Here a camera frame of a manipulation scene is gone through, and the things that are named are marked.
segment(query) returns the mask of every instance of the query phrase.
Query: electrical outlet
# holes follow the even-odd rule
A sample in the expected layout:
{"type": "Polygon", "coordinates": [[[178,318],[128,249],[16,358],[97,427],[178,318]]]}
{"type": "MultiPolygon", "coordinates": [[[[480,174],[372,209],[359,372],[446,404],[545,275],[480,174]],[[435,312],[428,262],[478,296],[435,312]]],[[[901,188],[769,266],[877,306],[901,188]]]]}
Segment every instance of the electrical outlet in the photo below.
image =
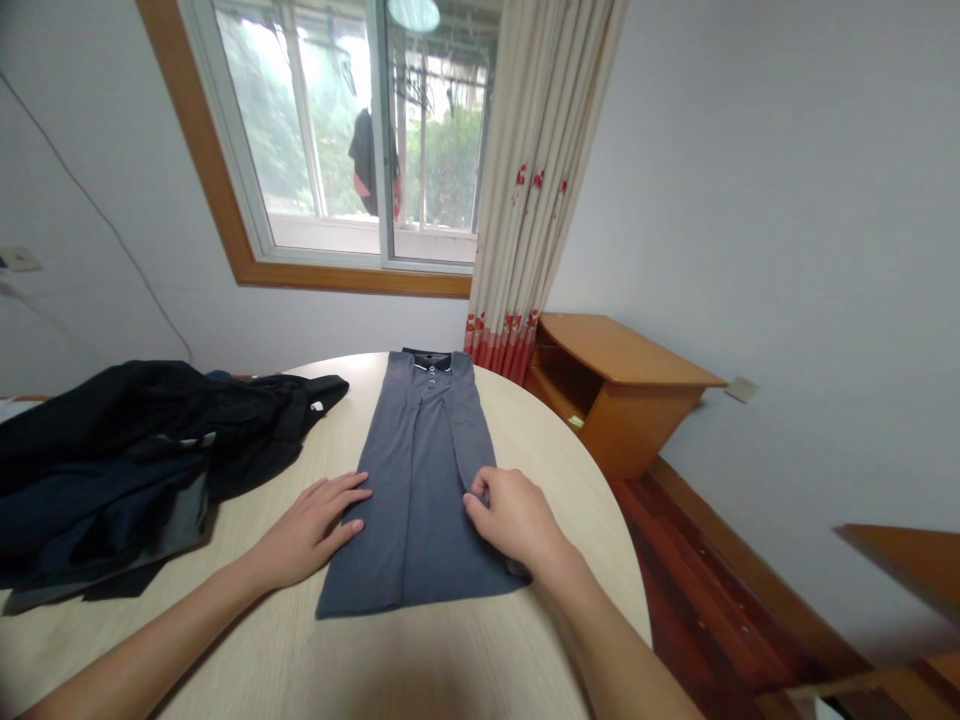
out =
{"type": "Polygon", "coordinates": [[[33,256],[33,253],[23,245],[0,247],[0,260],[3,260],[3,264],[12,272],[29,272],[31,270],[43,269],[40,262],[33,256]]]}
{"type": "Polygon", "coordinates": [[[737,377],[735,377],[724,390],[727,395],[732,397],[734,400],[739,400],[744,405],[750,402],[750,400],[753,399],[753,396],[759,391],[759,385],[753,382],[753,380],[748,380],[742,375],[737,375],[737,377]]]}

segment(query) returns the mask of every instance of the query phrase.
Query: window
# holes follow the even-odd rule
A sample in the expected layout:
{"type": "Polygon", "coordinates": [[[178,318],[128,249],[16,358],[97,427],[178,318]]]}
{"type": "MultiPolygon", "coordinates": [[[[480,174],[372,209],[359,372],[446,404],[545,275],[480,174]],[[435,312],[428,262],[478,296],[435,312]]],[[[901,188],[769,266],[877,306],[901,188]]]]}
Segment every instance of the window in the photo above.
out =
{"type": "Polygon", "coordinates": [[[472,272],[498,0],[180,9],[257,262],[472,272]]]}

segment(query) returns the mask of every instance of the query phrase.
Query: wooden nightstand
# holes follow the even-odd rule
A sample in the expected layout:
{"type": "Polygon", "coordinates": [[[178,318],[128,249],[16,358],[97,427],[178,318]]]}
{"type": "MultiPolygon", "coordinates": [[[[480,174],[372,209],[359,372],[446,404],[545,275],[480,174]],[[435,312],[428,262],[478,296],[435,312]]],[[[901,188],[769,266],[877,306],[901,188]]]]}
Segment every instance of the wooden nightstand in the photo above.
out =
{"type": "Polygon", "coordinates": [[[607,480],[639,477],[703,391],[726,385],[604,315],[569,313],[540,316],[523,383],[567,422],[607,480]]]}

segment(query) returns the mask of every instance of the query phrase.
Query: wooden window frame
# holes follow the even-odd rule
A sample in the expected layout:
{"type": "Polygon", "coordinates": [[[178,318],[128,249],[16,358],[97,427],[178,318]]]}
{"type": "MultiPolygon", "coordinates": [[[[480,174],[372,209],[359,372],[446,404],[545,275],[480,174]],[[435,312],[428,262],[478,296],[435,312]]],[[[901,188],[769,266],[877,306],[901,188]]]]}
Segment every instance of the wooden window frame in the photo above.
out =
{"type": "Polygon", "coordinates": [[[469,298],[469,275],[262,262],[250,246],[177,0],[137,0],[238,285],[469,298]]]}

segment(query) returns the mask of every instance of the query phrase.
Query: left hand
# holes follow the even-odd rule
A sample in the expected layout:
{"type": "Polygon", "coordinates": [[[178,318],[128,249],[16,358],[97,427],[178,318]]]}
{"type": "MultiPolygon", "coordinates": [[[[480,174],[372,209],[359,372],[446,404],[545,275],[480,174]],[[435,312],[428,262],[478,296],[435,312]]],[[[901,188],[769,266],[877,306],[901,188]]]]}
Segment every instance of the left hand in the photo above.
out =
{"type": "Polygon", "coordinates": [[[352,472],[333,480],[321,478],[237,562],[263,592],[310,577],[363,530],[362,520],[337,523],[350,505],[373,494],[356,489],[366,479],[367,473],[352,472]]]}

